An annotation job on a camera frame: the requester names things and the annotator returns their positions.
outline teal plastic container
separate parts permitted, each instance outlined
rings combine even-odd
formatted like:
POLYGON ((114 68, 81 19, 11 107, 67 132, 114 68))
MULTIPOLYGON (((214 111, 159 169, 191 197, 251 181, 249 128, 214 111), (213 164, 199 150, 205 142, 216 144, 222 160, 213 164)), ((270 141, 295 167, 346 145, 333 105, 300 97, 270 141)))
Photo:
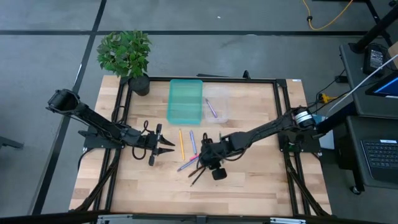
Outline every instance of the teal plastic container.
POLYGON ((171 80, 167 120, 171 124, 200 124, 203 82, 171 80))

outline computer monitor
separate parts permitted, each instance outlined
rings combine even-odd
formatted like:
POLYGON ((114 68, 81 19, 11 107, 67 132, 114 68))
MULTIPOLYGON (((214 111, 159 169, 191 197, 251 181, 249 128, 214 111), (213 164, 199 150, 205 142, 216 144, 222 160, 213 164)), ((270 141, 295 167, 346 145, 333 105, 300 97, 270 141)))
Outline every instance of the computer monitor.
POLYGON ((398 99, 398 72, 392 73, 366 90, 366 94, 398 99))

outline transparent bin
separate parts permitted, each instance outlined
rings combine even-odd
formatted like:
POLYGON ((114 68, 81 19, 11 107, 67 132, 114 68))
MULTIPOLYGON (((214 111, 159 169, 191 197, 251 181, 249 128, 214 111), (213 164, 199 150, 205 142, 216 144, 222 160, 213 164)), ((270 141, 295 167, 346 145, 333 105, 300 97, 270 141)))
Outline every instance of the transparent bin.
POLYGON ((203 89, 203 109, 205 119, 210 123, 225 123, 228 121, 229 90, 225 87, 205 86, 203 89))
POLYGON ((201 80, 171 80, 167 120, 171 124, 200 124, 202 118, 201 80))

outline black plant pot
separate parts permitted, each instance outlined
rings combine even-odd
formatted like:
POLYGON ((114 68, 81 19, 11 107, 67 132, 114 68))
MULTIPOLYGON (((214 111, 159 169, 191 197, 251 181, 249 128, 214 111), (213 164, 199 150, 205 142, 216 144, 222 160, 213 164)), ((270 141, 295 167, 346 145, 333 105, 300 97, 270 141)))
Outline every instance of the black plant pot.
POLYGON ((139 96, 149 93, 149 77, 144 73, 143 76, 129 79, 129 89, 135 91, 139 96))

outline wooden tabletop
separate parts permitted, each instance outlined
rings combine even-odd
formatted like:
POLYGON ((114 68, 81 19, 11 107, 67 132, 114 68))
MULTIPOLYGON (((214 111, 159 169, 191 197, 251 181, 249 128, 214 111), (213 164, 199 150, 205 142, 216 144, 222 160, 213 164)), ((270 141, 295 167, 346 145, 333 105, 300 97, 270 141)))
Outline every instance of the wooden tabletop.
MULTIPOLYGON (((287 80, 290 104, 292 107, 306 105, 300 80, 287 80)), ((104 76, 99 91, 95 111, 110 119, 118 92, 119 79, 104 76)), ((127 123, 142 130, 145 120, 149 129, 154 130, 158 123, 163 125, 162 134, 176 146, 174 152, 161 154, 155 158, 153 167, 148 166, 147 156, 141 161, 131 155, 131 147, 122 150, 121 160, 114 189, 112 212, 123 213, 173 213, 207 215, 292 215, 289 188, 283 155, 279 151, 277 136, 255 142, 238 161, 223 164, 228 176, 223 180, 213 180, 206 171, 198 182, 190 187, 194 177, 188 178, 196 166, 181 172, 177 169, 193 156, 189 130, 193 130, 198 150, 203 133, 217 141, 222 135, 235 131, 248 131, 277 118, 274 92, 266 83, 210 83, 206 86, 222 86, 229 89, 229 120, 226 123, 208 123, 202 120, 200 126, 171 125, 167 119, 169 82, 151 82, 147 96, 132 96, 127 123), (182 160, 178 130, 183 133, 185 161, 182 160)), ((280 90, 281 104, 283 94, 280 90)), ((142 149, 136 149, 138 156, 142 149)), ((93 190, 100 175, 104 149, 95 149, 81 162, 70 208, 76 208, 93 190)), ((327 212, 329 199, 319 161, 311 154, 301 155, 305 182, 317 202, 327 212)), ((105 186, 101 208, 108 186, 105 186)), ((303 212, 299 189, 296 186, 299 210, 303 212)))

